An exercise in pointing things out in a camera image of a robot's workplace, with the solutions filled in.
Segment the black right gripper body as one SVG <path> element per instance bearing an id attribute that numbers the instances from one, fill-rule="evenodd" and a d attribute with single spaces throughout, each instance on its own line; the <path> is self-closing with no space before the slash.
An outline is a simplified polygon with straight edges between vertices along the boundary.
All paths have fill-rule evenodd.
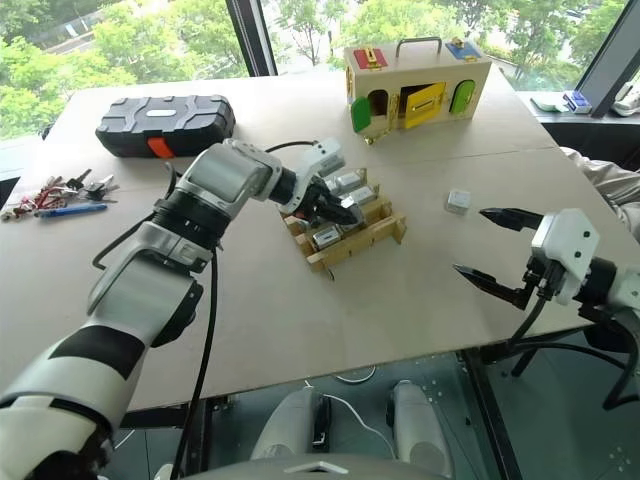
<path id="1" fill-rule="evenodd" d="M 531 255 L 526 264 L 522 277 L 524 285 L 514 290 L 511 304 L 520 310 L 525 310 L 534 290 L 540 287 L 551 270 L 551 262 L 541 260 Z"/>

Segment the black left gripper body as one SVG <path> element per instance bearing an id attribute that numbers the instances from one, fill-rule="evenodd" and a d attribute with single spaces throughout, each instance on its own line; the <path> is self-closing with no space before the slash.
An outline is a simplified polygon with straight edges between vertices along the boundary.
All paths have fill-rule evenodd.
<path id="1" fill-rule="evenodd" d="M 307 222 L 314 222 L 319 218 L 337 222 L 340 212 L 340 198 L 330 191 L 321 177 L 313 176 L 298 206 L 298 218 Z"/>

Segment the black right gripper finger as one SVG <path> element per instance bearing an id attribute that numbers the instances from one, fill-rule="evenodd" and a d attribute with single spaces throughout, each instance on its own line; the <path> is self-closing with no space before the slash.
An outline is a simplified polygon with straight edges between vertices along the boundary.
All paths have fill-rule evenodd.
<path id="1" fill-rule="evenodd" d="M 496 278 L 480 270 L 454 264 L 453 268 L 479 290 L 515 306 L 522 306 L 522 290 L 497 282 Z"/>
<path id="2" fill-rule="evenodd" d="M 513 231 L 537 230 L 543 220 L 543 215 L 519 208 L 490 207 L 481 209 L 479 214 L 494 224 Z"/>

